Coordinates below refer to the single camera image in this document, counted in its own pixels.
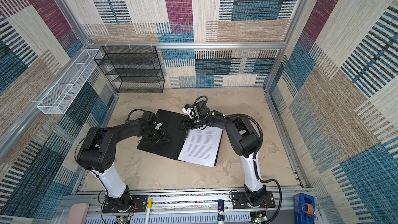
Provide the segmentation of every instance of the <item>document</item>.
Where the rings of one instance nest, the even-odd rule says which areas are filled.
[[[178,160],[213,167],[220,146],[222,129],[206,127],[189,130]]]

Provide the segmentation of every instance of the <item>tape roll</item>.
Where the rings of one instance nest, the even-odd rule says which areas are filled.
[[[306,214],[309,214],[309,215],[313,215],[314,214],[314,207],[311,204],[305,203],[304,207],[305,207],[305,213]]]

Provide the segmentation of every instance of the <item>wire mesh shelf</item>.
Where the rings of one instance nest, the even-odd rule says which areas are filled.
[[[65,114],[96,67],[97,49],[84,50],[37,105],[44,114]]]
[[[155,47],[102,46],[94,61],[116,92],[163,92],[164,76]]]

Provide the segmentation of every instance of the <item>patterned wall panel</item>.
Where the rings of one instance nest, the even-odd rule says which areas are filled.
[[[0,214],[12,220],[49,223],[63,195],[72,192],[82,170],[77,143],[99,127],[114,98],[96,68],[65,115],[40,113],[0,163]]]
[[[165,87],[262,87],[278,50],[158,49]]]
[[[54,0],[0,0],[0,136],[81,47]],[[60,197],[72,190],[80,169],[70,150],[78,134],[102,123],[110,100],[103,91],[111,92],[84,88],[94,92],[95,103],[75,132],[68,130],[72,122],[60,124],[84,101],[64,116],[39,114],[0,162],[2,223],[47,223]]]
[[[0,0],[0,136],[81,47],[54,0]]]
[[[66,1],[94,42],[279,42],[299,0]]]
[[[330,223],[396,223],[398,1],[310,0],[270,88]]]

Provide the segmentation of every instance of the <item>red wire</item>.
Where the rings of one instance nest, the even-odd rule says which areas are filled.
[[[133,205],[133,206],[132,206],[132,209],[130,210],[129,214],[127,215],[127,218],[129,218],[129,216],[130,216],[130,214],[131,214],[131,212],[132,212],[133,210],[134,210],[134,211],[132,212],[132,215],[131,215],[131,216],[133,216],[134,213],[135,213],[135,202],[133,202],[132,205]]]
[[[266,216],[268,218],[268,204],[267,204],[267,202],[265,200],[264,200],[264,203],[266,204]]]

